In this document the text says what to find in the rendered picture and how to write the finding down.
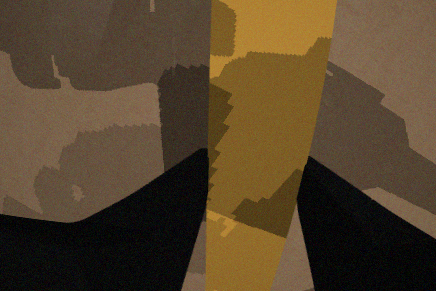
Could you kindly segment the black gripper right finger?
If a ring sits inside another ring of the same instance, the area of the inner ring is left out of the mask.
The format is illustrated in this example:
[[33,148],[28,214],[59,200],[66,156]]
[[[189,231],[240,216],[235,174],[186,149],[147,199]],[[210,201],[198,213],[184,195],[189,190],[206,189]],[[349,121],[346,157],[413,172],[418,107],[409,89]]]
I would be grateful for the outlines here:
[[436,291],[436,239],[308,155],[299,223],[315,291]]

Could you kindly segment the yellow bar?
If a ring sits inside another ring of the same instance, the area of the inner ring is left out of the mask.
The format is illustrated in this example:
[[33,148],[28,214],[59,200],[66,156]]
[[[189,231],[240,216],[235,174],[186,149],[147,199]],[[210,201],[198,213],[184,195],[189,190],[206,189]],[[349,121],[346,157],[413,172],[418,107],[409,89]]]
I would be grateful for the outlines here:
[[270,291],[307,164],[336,0],[211,0],[206,291]]

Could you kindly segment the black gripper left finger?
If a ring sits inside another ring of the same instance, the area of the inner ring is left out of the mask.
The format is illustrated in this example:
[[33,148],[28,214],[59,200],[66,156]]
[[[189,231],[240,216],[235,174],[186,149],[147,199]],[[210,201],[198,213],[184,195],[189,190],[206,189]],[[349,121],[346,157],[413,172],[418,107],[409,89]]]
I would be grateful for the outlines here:
[[209,192],[207,148],[84,220],[0,215],[0,287],[181,291]]

